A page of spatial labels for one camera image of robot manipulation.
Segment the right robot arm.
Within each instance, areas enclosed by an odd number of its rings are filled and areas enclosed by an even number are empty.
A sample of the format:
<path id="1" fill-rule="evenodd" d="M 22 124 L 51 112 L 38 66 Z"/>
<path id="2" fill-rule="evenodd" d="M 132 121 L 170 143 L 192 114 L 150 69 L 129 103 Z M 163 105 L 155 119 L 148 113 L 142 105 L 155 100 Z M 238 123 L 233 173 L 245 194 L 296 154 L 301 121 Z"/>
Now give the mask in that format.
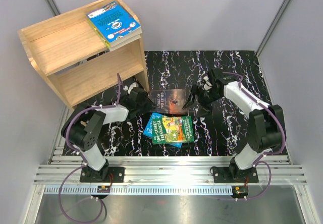
<path id="1" fill-rule="evenodd" d="M 280 154 L 286 145 L 286 131 L 283 109 L 279 105 L 270 105 L 253 95 L 242 84 L 243 76 L 213 68 L 198 86 L 194 84 L 183 105 L 186 109 L 194 102 L 200 108 L 197 117 L 212 112 L 212 103 L 226 98 L 234 103 L 248 118 L 247 144 L 234 156 L 228 167 L 212 170 L 215 181 L 242 183 L 251 180 L 255 167 L 267 155 Z"/>

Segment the green 104-Storey Treehouse book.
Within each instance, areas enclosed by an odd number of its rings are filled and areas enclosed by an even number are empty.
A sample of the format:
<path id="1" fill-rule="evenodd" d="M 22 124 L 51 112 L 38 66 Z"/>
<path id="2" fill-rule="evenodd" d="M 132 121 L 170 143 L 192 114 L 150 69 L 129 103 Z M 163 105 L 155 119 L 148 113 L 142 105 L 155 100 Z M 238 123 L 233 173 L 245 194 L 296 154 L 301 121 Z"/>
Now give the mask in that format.
<path id="1" fill-rule="evenodd" d="M 194 131 L 190 116 L 153 119 L 152 130 L 153 144 L 194 142 Z"/>

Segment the blue paperback book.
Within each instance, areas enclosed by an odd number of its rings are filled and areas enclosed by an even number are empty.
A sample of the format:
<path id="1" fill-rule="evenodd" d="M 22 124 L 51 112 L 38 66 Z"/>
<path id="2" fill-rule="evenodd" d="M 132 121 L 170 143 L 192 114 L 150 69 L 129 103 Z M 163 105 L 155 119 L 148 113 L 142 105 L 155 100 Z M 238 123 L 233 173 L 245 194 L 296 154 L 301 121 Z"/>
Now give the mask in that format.
<path id="1" fill-rule="evenodd" d="M 86 14 L 86 17 L 108 48 L 142 33 L 140 23 L 116 1 Z"/>

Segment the dark Tale of Two Cities book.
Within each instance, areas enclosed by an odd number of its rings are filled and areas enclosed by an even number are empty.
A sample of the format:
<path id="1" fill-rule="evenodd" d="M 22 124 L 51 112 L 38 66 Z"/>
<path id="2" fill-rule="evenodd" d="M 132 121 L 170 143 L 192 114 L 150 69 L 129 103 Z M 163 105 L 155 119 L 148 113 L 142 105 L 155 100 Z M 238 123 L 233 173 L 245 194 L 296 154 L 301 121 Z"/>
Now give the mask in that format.
<path id="1" fill-rule="evenodd" d="M 150 100 L 155 104 L 151 110 L 153 113 L 186 115 L 187 109 L 183 109 L 187 100 L 185 89 L 152 90 L 149 93 Z"/>

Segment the blue 26-Storey Treehouse book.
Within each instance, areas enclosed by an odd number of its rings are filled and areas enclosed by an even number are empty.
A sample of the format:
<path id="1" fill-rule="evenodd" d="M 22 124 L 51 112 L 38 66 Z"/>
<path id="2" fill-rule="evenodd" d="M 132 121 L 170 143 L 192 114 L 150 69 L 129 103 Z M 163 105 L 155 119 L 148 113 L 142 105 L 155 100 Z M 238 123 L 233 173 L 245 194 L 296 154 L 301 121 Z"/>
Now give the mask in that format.
<path id="1" fill-rule="evenodd" d="M 152 130 L 152 120 L 153 119 L 160 119 L 163 118 L 164 115 L 161 115 L 159 113 L 152 113 L 150 116 L 150 119 L 145 127 L 145 130 L 143 132 L 143 135 L 152 139 L 153 137 L 153 130 Z M 181 148 L 182 147 L 182 143 L 169 143 L 169 145 L 176 147 L 176 148 Z"/>

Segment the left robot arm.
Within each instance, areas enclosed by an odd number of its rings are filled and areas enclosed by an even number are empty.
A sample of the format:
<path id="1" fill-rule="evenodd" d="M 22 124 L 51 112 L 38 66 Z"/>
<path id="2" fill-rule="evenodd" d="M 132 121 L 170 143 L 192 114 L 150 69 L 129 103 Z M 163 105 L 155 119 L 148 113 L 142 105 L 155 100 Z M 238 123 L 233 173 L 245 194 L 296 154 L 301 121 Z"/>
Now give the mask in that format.
<path id="1" fill-rule="evenodd" d="M 85 167 L 85 178 L 104 182 L 109 174 L 109 162 L 101 153 L 98 140 L 104 125 L 124 122 L 150 112 L 156 104 L 148 93 L 139 86 L 118 92 L 116 103 L 111 105 L 89 105 L 81 103 L 72 112 L 61 129 L 66 144 L 81 155 Z"/>

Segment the green 65-Storey Treehouse book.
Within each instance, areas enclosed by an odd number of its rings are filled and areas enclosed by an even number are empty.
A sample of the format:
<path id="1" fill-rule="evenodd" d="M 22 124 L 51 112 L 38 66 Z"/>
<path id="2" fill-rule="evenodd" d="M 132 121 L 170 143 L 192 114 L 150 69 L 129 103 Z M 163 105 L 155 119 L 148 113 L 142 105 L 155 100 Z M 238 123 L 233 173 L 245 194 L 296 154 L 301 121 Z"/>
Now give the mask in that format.
<path id="1" fill-rule="evenodd" d="M 89 18 L 87 21 L 109 51 L 116 50 L 141 38 L 141 25 L 134 18 L 119 18 L 101 26 L 98 22 L 94 23 Z"/>

